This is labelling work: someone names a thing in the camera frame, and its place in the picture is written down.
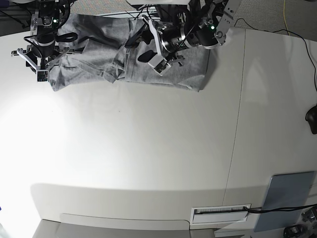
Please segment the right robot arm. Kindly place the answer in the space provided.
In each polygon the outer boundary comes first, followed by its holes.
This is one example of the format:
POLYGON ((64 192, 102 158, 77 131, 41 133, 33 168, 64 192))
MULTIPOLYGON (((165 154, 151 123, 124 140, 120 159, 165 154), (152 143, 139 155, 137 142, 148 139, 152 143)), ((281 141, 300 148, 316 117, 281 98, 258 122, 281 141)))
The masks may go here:
POLYGON ((60 35, 58 30, 68 21, 73 0, 37 0, 35 12, 31 17, 30 35, 23 38, 27 49, 17 49, 13 56, 19 55, 33 72, 44 75, 69 50, 61 50, 56 43, 69 43, 77 40, 74 32, 60 35))

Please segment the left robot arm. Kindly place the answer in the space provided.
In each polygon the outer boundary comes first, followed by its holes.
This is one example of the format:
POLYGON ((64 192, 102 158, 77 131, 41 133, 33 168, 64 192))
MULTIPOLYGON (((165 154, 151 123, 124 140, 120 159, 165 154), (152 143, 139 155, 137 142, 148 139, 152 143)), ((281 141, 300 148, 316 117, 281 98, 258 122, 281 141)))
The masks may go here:
POLYGON ((156 50, 150 50, 139 57, 153 69, 162 72, 172 63, 181 64, 184 58, 180 51, 202 46, 212 49, 226 42, 226 34, 234 20, 241 2, 239 0, 189 0, 184 4, 155 4, 158 19, 147 13, 140 15, 141 28, 126 42, 132 49, 141 42, 155 43, 156 50))

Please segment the robot base stand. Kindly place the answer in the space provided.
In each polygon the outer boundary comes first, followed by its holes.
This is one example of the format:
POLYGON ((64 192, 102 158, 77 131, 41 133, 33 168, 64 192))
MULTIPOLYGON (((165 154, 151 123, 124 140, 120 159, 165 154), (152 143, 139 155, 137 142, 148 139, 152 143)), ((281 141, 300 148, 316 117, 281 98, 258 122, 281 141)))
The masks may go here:
POLYGON ((190 0, 187 4, 157 4, 156 1, 149 4, 135 4, 131 0, 127 0, 126 2, 140 13, 145 10, 149 18, 155 16, 163 22, 185 22, 192 15, 197 16, 201 9, 200 0, 190 0))

